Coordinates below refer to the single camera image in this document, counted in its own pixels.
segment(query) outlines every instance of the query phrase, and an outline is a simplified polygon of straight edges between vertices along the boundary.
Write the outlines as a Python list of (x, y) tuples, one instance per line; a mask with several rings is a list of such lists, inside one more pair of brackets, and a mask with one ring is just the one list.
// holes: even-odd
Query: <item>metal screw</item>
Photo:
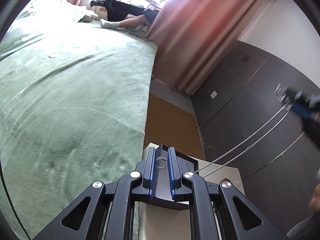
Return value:
[(221, 182), (221, 186), (224, 188), (231, 188), (231, 183), (229, 181)]
[(101, 188), (102, 187), (102, 182), (101, 181), (95, 181), (94, 183), (92, 183), (92, 187)]
[(138, 172), (138, 171), (133, 171), (133, 172), (130, 173), (130, 177), (131, 178), (138, 178), (140, 176), (141, 176), (141, 173)]
[(156, 160), (156, 165), (159, 170), (163, 170), (168, 166), (168, 160), (165, 157), (160, 156)]
[(192, 178), (193, 177), (193, 173), (191, 171), (187, 171), (185, 173), (183, 173), (183, 176), (187, 179)]

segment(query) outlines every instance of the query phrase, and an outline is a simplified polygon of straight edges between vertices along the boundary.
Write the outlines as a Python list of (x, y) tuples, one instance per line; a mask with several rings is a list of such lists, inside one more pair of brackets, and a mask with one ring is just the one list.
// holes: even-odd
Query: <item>white sock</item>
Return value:
[(108, 22), (104, 19), (100, 20), (100, 26), (105, 29), (119, 28), (120, 22)]

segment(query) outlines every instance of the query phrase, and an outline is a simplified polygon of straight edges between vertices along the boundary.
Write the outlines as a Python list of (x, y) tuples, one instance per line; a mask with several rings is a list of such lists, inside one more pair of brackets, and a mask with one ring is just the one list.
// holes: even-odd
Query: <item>metal ring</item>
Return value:
[[(164, 166), (160, 166), (160, 165), (159, 165), (161, 160), (164, 160)], [(159, 170), (163, 170), (163, 169), (165, 169), (165, 168), (168, 166), (168, 160), (167, 160), (165, 157), (160, 156), (160, 157), (158, 157), (157, 160), (156, 160), (156, 165), (157, 165), (157, 168), (158, 168)]]

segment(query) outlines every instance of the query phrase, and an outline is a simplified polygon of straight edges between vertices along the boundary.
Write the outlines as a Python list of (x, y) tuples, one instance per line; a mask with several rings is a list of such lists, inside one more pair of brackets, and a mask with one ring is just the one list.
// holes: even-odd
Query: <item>white bedding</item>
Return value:
[[(75, 23), (81, 8), (42, 1), (0, 44), (1, 165), (31, 238), (92, 182), (135, 169), (156, 54), (154, 43), (98, 21)], [(1, 183), (0, 210), (26, 240)]]
[(85, 6), (67, 0), (31, 0), (14, 20), (0, 46), (0, 60), (8, 55), (81, 19), (92, 21), (98, 16)]

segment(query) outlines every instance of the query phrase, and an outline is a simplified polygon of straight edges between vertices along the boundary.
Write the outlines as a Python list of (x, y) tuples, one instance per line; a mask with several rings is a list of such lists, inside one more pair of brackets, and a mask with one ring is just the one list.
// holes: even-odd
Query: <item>floor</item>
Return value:
[(206, 160), (190, 97), (157, 79), (150, 86), (144, 148), (151, 142)]
[(189, 95), (169, 86), (157, 78), (151, 80), (150, 93), (193, 115), (195, 114)]

